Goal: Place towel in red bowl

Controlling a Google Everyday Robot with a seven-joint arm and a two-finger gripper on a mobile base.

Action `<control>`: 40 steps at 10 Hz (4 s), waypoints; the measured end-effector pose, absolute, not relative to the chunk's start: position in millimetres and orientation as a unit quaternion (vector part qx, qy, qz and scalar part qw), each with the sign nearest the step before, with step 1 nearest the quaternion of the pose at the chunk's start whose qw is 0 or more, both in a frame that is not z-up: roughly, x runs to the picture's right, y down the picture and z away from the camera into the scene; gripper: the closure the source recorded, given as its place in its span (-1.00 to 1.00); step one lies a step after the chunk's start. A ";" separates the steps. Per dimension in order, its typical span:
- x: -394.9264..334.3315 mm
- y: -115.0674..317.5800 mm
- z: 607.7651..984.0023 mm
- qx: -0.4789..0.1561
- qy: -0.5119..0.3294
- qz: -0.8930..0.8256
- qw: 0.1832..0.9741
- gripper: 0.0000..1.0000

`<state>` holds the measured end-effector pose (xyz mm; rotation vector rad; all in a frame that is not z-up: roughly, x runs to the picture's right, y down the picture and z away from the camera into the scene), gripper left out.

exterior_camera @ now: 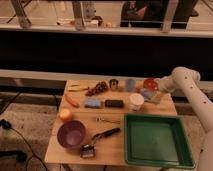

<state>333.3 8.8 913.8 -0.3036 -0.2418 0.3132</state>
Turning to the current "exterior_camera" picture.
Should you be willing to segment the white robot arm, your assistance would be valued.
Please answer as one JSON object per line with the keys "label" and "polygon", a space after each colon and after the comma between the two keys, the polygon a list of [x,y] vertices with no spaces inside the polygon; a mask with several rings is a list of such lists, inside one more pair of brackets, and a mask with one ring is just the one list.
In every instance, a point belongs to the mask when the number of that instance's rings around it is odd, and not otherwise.
{"label": "white robot arm", "polygon": [[213,102],[198,87],[199,80],[197,71],[176,67],[160,79],[158,89],[165,93],[180,89],[184,93],[205,131],[197,171],[213,171]]}

